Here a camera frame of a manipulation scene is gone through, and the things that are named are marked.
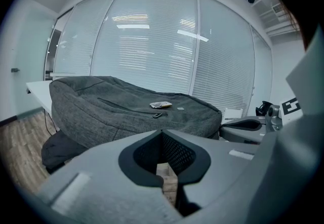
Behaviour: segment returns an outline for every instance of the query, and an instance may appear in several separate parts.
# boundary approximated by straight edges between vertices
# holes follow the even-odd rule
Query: perforated black pad
[[[176,207],[183,215],[198,207],[186,200],[183,186],[198,183],[211,164],[207,151],[175,134],[156,131],[123,149],[118,163],[123,173],[140,186],[161,187],[163,179],[155,175],[158,163],[168,162],[178,176]]]

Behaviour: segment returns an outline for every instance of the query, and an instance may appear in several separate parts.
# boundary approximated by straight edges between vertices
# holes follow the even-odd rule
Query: black cable
[[[49,117],[50,117],[50,119],[51,119],[51,121],[52,121],[52,123],[53,123],[54,129],[55,129],[55,132],[57,132],[57,130],[56,130],[56,128],[55,128],[55,124],[54,124],[54,122],[53,122],[53,119],[51,118],[51,116],[50,116],[49,113],[47,113],[47,114],[49,115]]]
[[[44,109],[44,119],[45,119],[45,126],[46,126],[46,129],[47,129],[45,109]]]

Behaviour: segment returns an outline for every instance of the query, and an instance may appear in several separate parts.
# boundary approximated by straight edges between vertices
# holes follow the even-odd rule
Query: floor
[[[48,114],[46,123],[50,133],[54,134],[55,129]],[[36,193],[41,184],[50,176],[42,165],[41,157],[42,146],[49,137],[44,112],[11,122],[0,128],[0,154],[9,175],[17,185],[32,193]],[[156,174],[164,178],[164,194],[174,205],[177,176],[168,164],[158,165]]]

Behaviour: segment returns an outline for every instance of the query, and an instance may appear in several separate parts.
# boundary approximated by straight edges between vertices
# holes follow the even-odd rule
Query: white table
[[[52,116],[52,99],[50,95],[50,83],[52,81],[29,82],[27,92],[30,91],[40,105]]]

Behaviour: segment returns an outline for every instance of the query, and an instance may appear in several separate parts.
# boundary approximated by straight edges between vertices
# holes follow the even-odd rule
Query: door handle
[[[12,72],[12,73],[15,73],[15,72],[18,72],[18,71],[20,71],[19,68],[12,68],[12,69],[11,69],[11,72]]]

